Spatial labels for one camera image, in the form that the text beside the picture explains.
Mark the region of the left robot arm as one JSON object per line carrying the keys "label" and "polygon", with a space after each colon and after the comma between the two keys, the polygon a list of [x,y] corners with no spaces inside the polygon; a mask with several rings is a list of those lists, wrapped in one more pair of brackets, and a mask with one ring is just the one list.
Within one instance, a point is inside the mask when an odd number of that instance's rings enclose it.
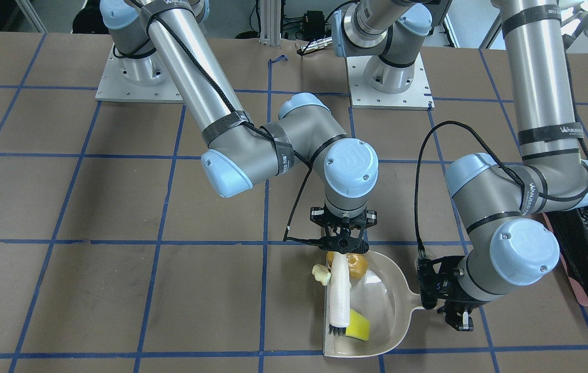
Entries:
{"label": "left robot arm", "polygon": [[588,150],[578,122],[557,1],[493,1],[502,17],[523,165],[506,166],[480,137],[482,153],[457,159],[446,184],[473,250],[429,258],[420,237],[418,282],[425,309],[458,331],[474,308],[538,281],[559,261],[552,232],[530,214],[588,205]]}

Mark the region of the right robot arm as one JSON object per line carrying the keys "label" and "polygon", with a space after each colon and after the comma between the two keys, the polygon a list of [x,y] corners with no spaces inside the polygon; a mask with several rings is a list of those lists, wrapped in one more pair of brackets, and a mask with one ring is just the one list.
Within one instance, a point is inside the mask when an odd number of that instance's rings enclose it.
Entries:
{"label": "right robot arm", "polygon": [[157,57],[164,65],[208,147],[202,167],[220,196],[232,197],[304,164],[324,181],[324,206],[310,212],[324,236],[298,242],[327,252],[369,250],[363,234],[377,223],[377,213],[367,201],[378,178],[378,156],[370,144],[350,137],[310,93],[293,95],[276,121],[254,125],[200,28],[204,2],[99,5],[118,57]]}

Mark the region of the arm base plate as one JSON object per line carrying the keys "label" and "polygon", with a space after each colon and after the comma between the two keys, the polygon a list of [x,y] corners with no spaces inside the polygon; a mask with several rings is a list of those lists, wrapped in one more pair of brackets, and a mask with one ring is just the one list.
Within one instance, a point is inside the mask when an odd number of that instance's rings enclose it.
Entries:
{"label": "arm base plate", "polygon": [[422,57],[413,65],[395,68],[379,56],[346,58],[351,104],[367,109],[434,109],[433,95]]}
{"label": "arm base plate", "polygon": [[132,103],[184,102],[157,53],[144,59],[122,59],[119,56],[113,46],[95,99]]}

